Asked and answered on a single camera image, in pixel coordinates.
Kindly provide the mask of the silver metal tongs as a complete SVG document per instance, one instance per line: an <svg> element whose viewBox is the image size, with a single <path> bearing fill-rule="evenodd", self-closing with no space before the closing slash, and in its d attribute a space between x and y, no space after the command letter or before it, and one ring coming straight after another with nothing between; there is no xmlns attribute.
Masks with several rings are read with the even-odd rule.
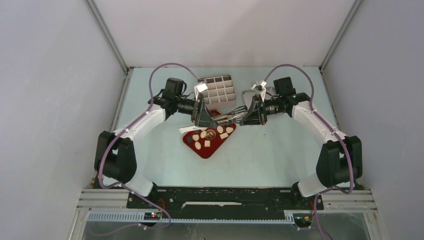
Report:
<svg viewBox="0 0 424 240"><path fill-rule="evenodd" d="M216 128L218 126L223 126L227 124L239 123L240 120L246 115L247 110L248 110L247 106L242 105L242 106L238 106L234 108L230 112L212 116L213 120L215 121L215 127L199 127L192 124L187 126L181 126L179 127L178 130L181 134L183 134L190 131L203 130L207 128Z"/></svg>

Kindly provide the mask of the white square chocolate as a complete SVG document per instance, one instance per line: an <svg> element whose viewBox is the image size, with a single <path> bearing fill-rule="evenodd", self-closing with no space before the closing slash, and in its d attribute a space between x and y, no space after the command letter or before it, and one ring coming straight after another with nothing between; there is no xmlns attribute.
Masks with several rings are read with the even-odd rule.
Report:
<svg viewBox="0 0 424 240"><path fill-rule="evenodd" d="M223 139L228 138L229 134L225 132L225 133L220 134L219 136L220 136L220 139L223 140Z"/></svg>

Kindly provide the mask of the white heart chocolate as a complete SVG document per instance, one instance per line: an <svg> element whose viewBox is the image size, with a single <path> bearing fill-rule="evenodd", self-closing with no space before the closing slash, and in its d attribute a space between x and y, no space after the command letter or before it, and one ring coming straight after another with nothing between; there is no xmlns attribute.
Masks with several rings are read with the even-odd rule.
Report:
<svg viewBox="0 0 424 240"><path fill-rule="evenodd" d="M226 127L225 131L226 133L230 134L234 131L234 129L232 127Z"/></svg>

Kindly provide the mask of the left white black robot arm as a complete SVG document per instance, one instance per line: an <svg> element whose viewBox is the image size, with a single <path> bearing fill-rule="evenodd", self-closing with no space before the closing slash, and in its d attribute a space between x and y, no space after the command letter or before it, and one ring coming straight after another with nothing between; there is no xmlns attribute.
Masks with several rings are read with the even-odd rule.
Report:
<svg viewBox="0 0 424 240"><path fill-rule="evenodd" d="M169 78L160 92L162 96L151 98L144 112L137 118L122 128L112 132L103 131L99 135L94 168L98 171L98 181L102 188L122 187L138 194L138 201L145 208L156 206L158 194L152 191L155 184L137 170L135 141L141 140L176 112L192 116L193 124L180 127L180 133L204 129L197 120L200 111L205 109L202 93L208 87L205 83L196 85L195 98L191 100L183 97L183 85L183 80Z"/></svg>

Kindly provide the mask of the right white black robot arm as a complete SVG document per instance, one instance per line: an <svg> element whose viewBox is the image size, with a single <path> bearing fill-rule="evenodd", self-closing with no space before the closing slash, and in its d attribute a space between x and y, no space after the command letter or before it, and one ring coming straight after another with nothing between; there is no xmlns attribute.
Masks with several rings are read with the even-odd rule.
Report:
<svg viewBox="0 0 424 240"><path fill-rule="evenodd" d="M300 123L321 148L315 172L292 186L291 204L304 209L310 204L311 196L341 190L342 183L349 184L343 193L351 194L355 180L363 174L361 140L330 124L315 108L311 96L296 91L290 77L274 80L275 94L269 99L266 84L265 81L253 84L251 89L255 94L239 125L265 125L268 116L287 114Z"/></svg>

